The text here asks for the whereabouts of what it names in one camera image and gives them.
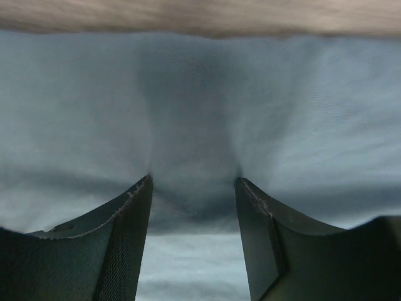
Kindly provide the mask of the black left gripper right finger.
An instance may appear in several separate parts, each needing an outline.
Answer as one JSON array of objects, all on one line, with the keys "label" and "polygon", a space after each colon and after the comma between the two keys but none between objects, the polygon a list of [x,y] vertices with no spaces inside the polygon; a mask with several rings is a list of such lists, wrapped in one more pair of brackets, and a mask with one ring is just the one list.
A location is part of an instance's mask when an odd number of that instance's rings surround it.
[{"label": "black left gripper right finger", "polygon": [[235,182],[252,300],[400,299],[400,218],[345,230],[279,202],[247,179]]}]

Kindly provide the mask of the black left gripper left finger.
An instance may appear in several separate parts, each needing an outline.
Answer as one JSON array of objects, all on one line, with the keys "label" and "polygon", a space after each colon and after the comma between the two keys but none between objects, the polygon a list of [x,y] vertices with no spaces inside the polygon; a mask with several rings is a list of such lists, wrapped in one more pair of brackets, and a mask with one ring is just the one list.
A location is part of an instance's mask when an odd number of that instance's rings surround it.
[{"label": "black left gripper left finger", "polygon": [[134,300],[153,182],[49,231],[1,229],[2,300]]}]

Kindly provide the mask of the grey blue t shirt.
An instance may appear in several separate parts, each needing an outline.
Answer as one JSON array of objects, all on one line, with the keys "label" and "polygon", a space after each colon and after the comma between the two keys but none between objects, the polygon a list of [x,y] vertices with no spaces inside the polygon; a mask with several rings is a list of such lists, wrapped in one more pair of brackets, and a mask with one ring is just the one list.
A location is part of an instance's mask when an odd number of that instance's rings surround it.
[{"label": "grey blue t shirt", "polygon": [[400,43],[1,33],[1,226],[150,174],[139,300],[248,300],[234,180],[351,228],[400,214]]}]

